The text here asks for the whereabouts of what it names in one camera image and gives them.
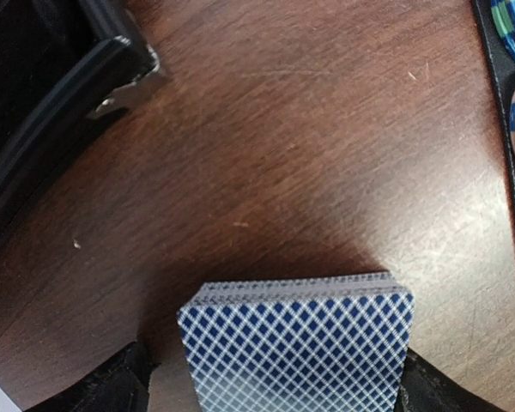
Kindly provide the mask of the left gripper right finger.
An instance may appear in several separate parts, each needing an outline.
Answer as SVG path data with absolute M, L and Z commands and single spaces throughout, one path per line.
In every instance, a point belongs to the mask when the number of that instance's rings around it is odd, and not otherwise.
M 465 390 L 409 349 L 397 396 L 399 412 L 498 412 L 498 407 Z

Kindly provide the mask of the blue playing card deck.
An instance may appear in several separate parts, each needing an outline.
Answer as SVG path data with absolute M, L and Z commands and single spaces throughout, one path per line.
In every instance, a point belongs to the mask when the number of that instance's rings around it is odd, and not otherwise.
M 392 411 L 414 308 L 387 272 L 207 282 L 177 322 L 204 411 Z

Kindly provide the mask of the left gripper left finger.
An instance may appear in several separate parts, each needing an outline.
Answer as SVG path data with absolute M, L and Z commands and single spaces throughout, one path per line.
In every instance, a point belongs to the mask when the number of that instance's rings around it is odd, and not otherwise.
M 158 364 L 142 342 L 131 342 L 80 381 L 33 406 L 38 411 L 146 411 Z

